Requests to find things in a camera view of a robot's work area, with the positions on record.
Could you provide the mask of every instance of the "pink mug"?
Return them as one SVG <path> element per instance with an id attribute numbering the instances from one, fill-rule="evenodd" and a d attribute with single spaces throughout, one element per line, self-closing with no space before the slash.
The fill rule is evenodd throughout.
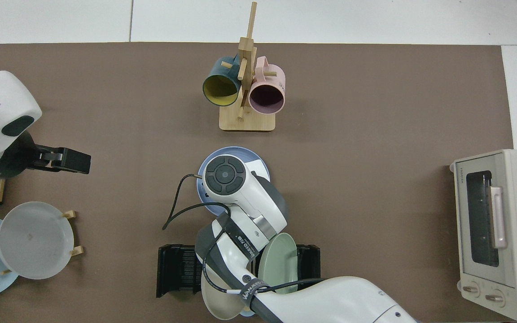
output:
<path id="1" fill-rule="evenodd" d="M 262 114 L 279 112 L 285 106 L 285 83 L 285 72 L 280 67 L 269 64 L 267 57 L 257 58 L 249 90 L 250 107 Z"/>

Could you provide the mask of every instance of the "wooden base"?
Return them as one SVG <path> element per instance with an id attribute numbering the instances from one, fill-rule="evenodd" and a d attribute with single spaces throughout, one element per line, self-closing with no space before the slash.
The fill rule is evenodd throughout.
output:
<path id="1" fill-rule="evenodd" d="M 275 129 L 274 114 L 260 114 L 251 107 L 237 108 L 234 105 L 221 106 L 219 111 L 219 127 L 223 131 L 273 131 Z"/>

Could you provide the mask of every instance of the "wooden mug tree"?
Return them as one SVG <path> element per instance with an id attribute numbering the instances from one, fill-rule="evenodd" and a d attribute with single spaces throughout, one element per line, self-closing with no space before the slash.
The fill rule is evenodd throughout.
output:
<path id="1" fill-rule="evenodd" d="M 261 114 L 250 107 L 249 90 L 253 82 L 254 62 L 257 48 L 254 46 L 253 27 L 257 3 L 253 2 L 250 8 L 249 27 L 246 37 L 241 37 L 238 43 L 238 56 L 241 61 L 241 69 L 238 71 L 238 80 L 241 89 L 237 100 L 229 106 L 219 108 L 219 127 L 224 131 L 272 131 L 275 129 L 275 115 Z M 223 62 L 224 67 L 232 65 Z M 265 72 L 266 76 L 276 76 L 276 72 Z"/>

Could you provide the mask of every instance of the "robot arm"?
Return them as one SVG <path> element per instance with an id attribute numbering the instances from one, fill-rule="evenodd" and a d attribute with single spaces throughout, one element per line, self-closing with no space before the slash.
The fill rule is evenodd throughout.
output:
<path id="1" fill-rule="evenodd" d="M 218 156 L 207 164 L 203 185 L 213 200 L 230 206 L 231 216 L 223 213 L 199 231 L 197 257 L 233 290 L 240 290 L 241 300 L 265 321 L 415 322 L 386 293 L 357 277 L 327 279 L 290 294 L 256 292 L 253 285 L 260 282 L 246 266 L 274 237 L 256 219 L 269 222 L 267 227 L 275 235 L 281 232 L 288 220 L 284 199 L 268 181 L 231 155 Z"/>
<path id="2" fill-rule="evenodd" d="M 21 81 L 0 71 L 0 178 L 13 177 L 26 168 L 88 174 L 91 156 L 63 147 L 35 145 L 26 130 L 41 114 Z"/>

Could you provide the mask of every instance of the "oven window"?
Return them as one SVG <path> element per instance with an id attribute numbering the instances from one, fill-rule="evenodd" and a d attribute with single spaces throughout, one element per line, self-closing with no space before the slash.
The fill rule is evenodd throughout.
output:
<path id="1" fill-rule="evenodd" d="M 466 175 L 468 215 L 470 218 L 470 245 L 472 260 L 487 266 L 498 266 L 498 249 L 492 247 L 490 217 L 490 186 L 492 172 L 483 171 Z"/>

